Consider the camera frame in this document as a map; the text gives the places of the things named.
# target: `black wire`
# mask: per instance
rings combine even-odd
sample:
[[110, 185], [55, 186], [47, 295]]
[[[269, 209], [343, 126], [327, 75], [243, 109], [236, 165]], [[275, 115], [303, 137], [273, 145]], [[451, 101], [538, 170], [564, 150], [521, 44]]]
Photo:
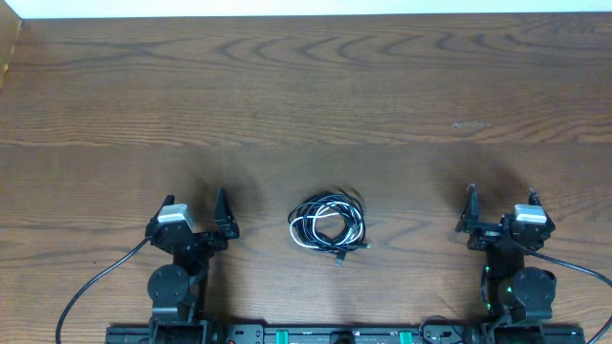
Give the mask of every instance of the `black wire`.
[[448, 323], [448, 325], [452, 328], [452, 331], [455, 332], [455, 334], [457, 334], [461, 340], [458, 340], [454, 343], [450, 343], [450, 344], [460, 344], [463, 343], [463, 335], [461, 333], [459, 333], [459, 331], [457, 330], [456, 327], [454, 327], [454, 325], [452, 325], [452, 323], [450, 323], [450, 320], [446, 319], [445, 317], [443, 317], [442, 315], [432, 315], [429, 316], [427, 319], [425, 319], [422, 323], [421, 326], [419, 326], [419, 336], [421, 337], [421, 339], [423, 339], [423, 342], [426, 344], [433, 344], [431, 343], [429, 340], [425, 339], [425, 336], [423, 334], [423, 326], [429, 322], [429, 320], [433, 319], [433, 318], [439, 318], [439, 319], [443, 319], [444, 321], [446, 321]]
[[[315, 216], [317, 211], [322, 207], [329, 207], [336, 211], [344, 220], [344, 229], [340, 234], [334, 238], [317, 231], [313, 228], [314, 219], [309, 219], [309, 216]], [[363, 206], [360, 201], [355, 197], [347, 195], [346, 193], [322, 193], [317, 194], [297, 206], [294, 210], [289, 213], [287, 221], [292, 222], [292, 217], [302, 218], [302, 221], [295, 223], [295, 231], [299, 236], [299, 239], [304, 245], [313, 246], [311, 250], [315, 252], [325, 252], [331, 254], [338, 254], [341, 251], [354, 251], [357, 248], [367, 247], [363, 243], [365, 239], [365, 222], [363, 221]], [[341, 242], [350, 235], [353, 235], [358, 228], [362, 226], [363, 231], [357, 242], [352, 244], [341, 244]]]
[[[603, 282], [605, 282], [608, 286], [610, 286], [610, 288], [612, 288], [612, 280], [610, 280], [609, 278], [605, 277], [604, 275], [600, 274], [599, 272], [593, 271], [591, 269], [587, 269], [581, 266], [578, 266], [576, 264], [572, 264], [569, 262], [565, 262], [562, 261], [560, 259], [557, 258], [553, 258], [553, 257], [549, 257], [547, 255], [541, 254], [541, 253], [537, 253], [533, 250], [530, 250], [524, 246], [522, 246], [521, 244], [519, 244], [517, 241], [515, 241], [514, 239], [512, 239], [513, 243], [515, 246], [517, 246], [518, 248], [520, 248], [521, 250], [523, 250], [525, 253], [529, 254], [529, 255], [533, 255], [536, 258], [545, 260], [547, 262], [550, 263], [554, 263], [557, 265], [560, 265], [562, 267], [566, 267], [569, 269], [574, 269], [576, 271], [580, 271], [580, 272], [584, 272], [588, 275], [591, 275]], [[601, 329], [595, 333], [595, 335], [593, 336], [593, 338], [591, 338], [591, 340], [589, 340], [586, 344], [595, 344], [598, 340], [600, 340], [603, 337], [603, 334], [608, 331], [608, 329], [612, 326], [612, 316], [610, 316], [610, 318], [608, 319], [608, 321], [605, 322], [605, 324], [603, 324], [603, 327], [601, 327]]]
[[113, 264], [112, 266], [106, 268], [103, 272], [99, 273], [98, 275], [96, 275], [96, 277], [92, 278], [91, 281], [87, 282], [83, 288], [81, 288], [76, 295], [73, 297], [72, 300], [70, 300], [70, 302], [68, 303], [68, 305], [66, 306], [66, 308], [64, 309], [64, 312], [61, 314], [61, 316], [59, 317], [59, 321], [57, 321], [57, 327], [55, 328], [55, 344], [61, 344], [61, 327], [62, 325], [64, 325], [64, 320], [66, 320], [66, 315], [68, 315], [68, 312], [70, 311], [70, 309], [73, 307], [73, 305], [75, 304], [75, 302], [78, 300], [78, 298], [89, 288], [91, 287], [94, 283], [96, 283], [98, 281], [98, 279], [104, 277], [105, 274], [107, 274], [108, 272], [112, 271], [113, 269], [115, 269], [116, 267], [120, 266], [121, 264], [123, 264], [126, 260], [130, 259], [136, 252], [139, 251], [139, 249], [141, 249], [148, 241], [150, 238], [144, 238], [144, 240], [141, 241], [140, 244], [138, 244], [136, 247], [134, 247], [134, 249], [132, 249], [129, 253], [127, 253], [125, 255], [125, 257], [121, 258], [118, 260], [117, 263]]

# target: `white wall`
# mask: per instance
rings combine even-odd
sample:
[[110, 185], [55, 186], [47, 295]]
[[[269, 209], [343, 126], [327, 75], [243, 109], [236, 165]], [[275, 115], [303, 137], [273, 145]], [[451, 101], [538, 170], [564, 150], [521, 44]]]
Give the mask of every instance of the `white wall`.
[[24, 19], [612, 11], [612, 0], [6, 0]]

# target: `white cable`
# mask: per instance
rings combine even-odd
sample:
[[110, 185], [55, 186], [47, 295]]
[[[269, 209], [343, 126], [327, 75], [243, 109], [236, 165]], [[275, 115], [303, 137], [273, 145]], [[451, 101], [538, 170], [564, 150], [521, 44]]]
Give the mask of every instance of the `white cable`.
[[[325, 204], [325, 206], [320, 207], [317, 212], [315, 213], [315, 215], [313, 216], [307, 216], [307, 219], [312, 219], [312, 225], [309, 228], [309, 230], [313, 233], [313, 235], [315, 236], [315, 238], [317, 238], [318, 240], [320, 240], [321, 242], [327, 242], [326, 240], [321, 239], [318, 235], [317, 235], [317, 219], [322, 219], [322, 218], [326, 218], [326, 217], [330, 217], [330, 216], [337, 216], [340, 215], [338, 212], [336, 212], [336, 210], [334, 210], [331, 206], [334, 205], [340, 205], [342, 207], [344, 207], [346, 210], [351, 212], [351, 215], [353, 216], [357, 216], [358, 219], [361, 220], [361, 215], [358, 211], [355, 211], [355, 208], [353, 206], [351, 206], [348, 203], [344, 203], [344, 202], [329, 202], [327, 204]], [[334, 210], [334, 212], [329, 213], [329, 214], [325, 214], [325, 212], [329, 209]], [[294, 239], [295, 243], [300, 245], [301, 247], [306, 247], [306, 248], [317, 248], [316, 246], [310, 246], [310, 245], [305, 245], [304, 243], [302, 243], [301, 241], [297, 240], [297, 238], [294, 235], [294, 226], [295, 223], [298, 221], [303, 221], [304, 217], [300, 216], [295, 218], [293, 221], [291, 221], [291, 223], [289, 224], [289, 232], [291, 233], [291, 237]], [[344, 244], [353, 244], [356, 241], [359, 240], [359, 238], [361, 237], [361, 234], [363, 233], [363, 224], [360, 223], [359, 225], [359, 231], [353, 231], [353, 229], [351, 229], [351, 231], [349, 231], [346, 236], [342, 239], [342, 241], [340, 241], [338, 243], [338, 245], [344, 245]]]

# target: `wood grain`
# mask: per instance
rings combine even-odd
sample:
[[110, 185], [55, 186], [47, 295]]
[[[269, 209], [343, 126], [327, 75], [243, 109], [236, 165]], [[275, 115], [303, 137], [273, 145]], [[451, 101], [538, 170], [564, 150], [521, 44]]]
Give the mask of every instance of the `wood grain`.
[[[210, 228], [220, 185], [243, 237], [213, 260], [212, 312], [481, 315], [484, 256], [452, 231], [468, 183], [491, 221], [535, 187], [557, 223], [543, 251], [612, 275], [611, 39], [607, 13], [26, 22], [0, 96], [0, 342], [53, 342], [163, 196]], [[342, 269], [285, 223], [333, 187], [359, 191], [372, 244]], [[98, 282], [66, 342], [145, 323], [168, 262], [148, 247]], [[605, 285], [528, 263], [558, 278], [554, 321], [595, 333]]]

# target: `green connector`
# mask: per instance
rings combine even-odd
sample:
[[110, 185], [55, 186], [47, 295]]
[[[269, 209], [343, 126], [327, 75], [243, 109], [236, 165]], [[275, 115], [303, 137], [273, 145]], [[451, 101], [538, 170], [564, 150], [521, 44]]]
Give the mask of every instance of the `green connector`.
[[400, 333], [400, 344], [413, 344], [412, 333], [402, 332]]
[[289, 331], [276, 331], [276, 344], [289, 344]]

